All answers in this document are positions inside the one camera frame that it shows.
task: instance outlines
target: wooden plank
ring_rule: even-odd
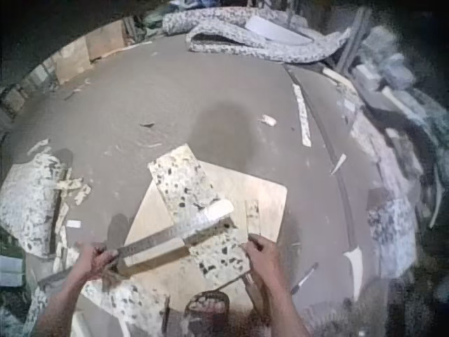
[[[89,58],[95,60],[115,49],[126,46],[123,39],[122,21],[118,20],[86,35]]]
[[[260,209],[261,235],[276,241],[286,203],[286,187],[228,168],[202,161],[199,163],[212,182],[214,190],[234,205],[231,219],[237,228],[247,232],[245,201],[256,199]],[[152,181],[131,226],[126,244],[172,224],[173,219],[155,181]],[[165,261],[149,261],[134,266],[128,272],[136,273],[134,278],[148,287],[151,287],[152,283],[163,284],[170,293],[170,307],[181,312],[193,295],[213,289],[213,283],[203,277],[187,249],[178,250]],[[252,309],[253,305],[241,280],[225,287],[223,291],[229,296],[231,308],[235,312],[247,312]]]
[[[56,77],[60,84],[92,68],[85,37],[80,37],[67,44],[55,53],[52,59],[56,67]]]

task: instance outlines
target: metal tool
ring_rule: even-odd
[[[170,241],[176,237],[179,237],[184,242],[188,243],[190,237],[193,237],[195,234],[216,225],[220,220],[226,218],[230,213],[232,213],[233,210],[234,207],[229,200],[218,200],[196,213],[195,216],[188,221],[177,223],[166,228],[165,230],[157,232],[156,234],[144,237],[143,239],[133,242],[132,244],[119,248],[118,258],[127,258],[140,253],[141,251],[146,251],[147,249],[163,244],[164,242]],[[62,272],[57,272],[56,274],[50,275],[37,283],[40,287],[43,287],[46,284],[64,279],[69,274],[71,269],[72,268],[70,267]]]
[[[292,295],[295,295],[300,290],[301,286],[307,281],[310,275],[314,273],[316,268],[318,268],[318,262],[315,262],[314,265],[306,273],[306,275],[303,278],[301,278],[301,280],[297,284],[295,284],[295,286],[290,291]]]

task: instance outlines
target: metal ruler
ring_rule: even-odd
[[[232,213],[233,210],[234,207],[229,200],[218,200],[196,213],[194,217],[188,221],[177,223],[166,228],[165,230],[157,232],[156,234],[144,237],[143,239],[133,242],[132,244],[119,248],[118,258],[127,258],[140,253],[141,251],[146,251],[147,249],[163,244],[164,242],[167,242],[175,237],[179,237],[184,242],[187,242],[188,239],[193,237],[195,234],[216,225],[220,220],[226,218],[230,213]],[[70,270],[72,270],[72,267],[63,270],[62,272],[57,272],[56,274],[45,277],[38,281],[37,284],[42,288],[46,284],[64,279],[70,273]]]

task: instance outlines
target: white paper scrap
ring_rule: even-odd
[[[81,228],[81,221],[80,220],[67,220],[66,226],[70,227],[70,228]]]
[[[262,116],[262,118],[260,119],[260,121],[261,121],[262,123],[266,124],[266,125],[269,125],[269,126],[275,126],[276,123],[277,123],[277,120],[275,120],[275,119],[274,119],[273,117],[271,117],[271,116],[268,116],[267,114],[264,114],[264,115]]]

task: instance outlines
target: speckled stone piece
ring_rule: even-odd
[[[249,260],[240,248],[240,244],[246,241],[246,234],[232,221],[221,221],[203,231],[198,240],[201,243],[189,247],[189,252],[204,277],[213,282],[214,288],[249,271]]]
[[[287,13],[274,11],[269,8],[247,8],[247,7],[222,7],[204,8],[193,11],[185,11],[165,15],[162,28],[168,35],[187,33],[204,20],[218,19],[230,24],[244,27],[251,16],[257,15],[280,25],[287,23]],[[307,20],[302,16],[294,15],[291,18],[292,30],[300,30],[307,27]]]
[[[380,262],[380,276],[400,277],[416,260],[415,217],[406,198],[368,210],[368,224]]]
[[[175,223],[220,199],[188,145],[152,161],[148,169]]]
[[[68,249],[67,265],[73,265],[78,255],[75,249]],[[102,291],[101,279],[89,281],[81,294],[112,316],[146,331],[149,336],[163,335],[161,328],[168,298],[165,291],[156,287],[148,291],[131,277],[109,292]]]
[[[31,305],[28,310],[27,319],[23,325],[22,336],[30,336],[36,321],[48,304],[48,295],[42,291],[39,287],[34,291]]]
[[[159,157],[148,168],[175,223],[187,222],[220,199],[188,145]],[[218,287],[249,270],[239,247],[245,241],[246,233],[224,220],[191,238],[189,252],[203,276]]]
[[[187,34],[186,42],[189,50],[196,52],[253,56],[275,62],[311,63],[332,55],[343,46],[349,33],[350,29],[346,29],[343,33],[334,32],[308,44],[289,46],[266,40],[237,25],[212,19],[199,23]],[[217,37],[224,37],[227,41],[222,42]]]
[[[0,225],[28,253],[50,253],[51,225],[63,165],[49,154],[37,154],[26,164],[11,167],[0,190]]]

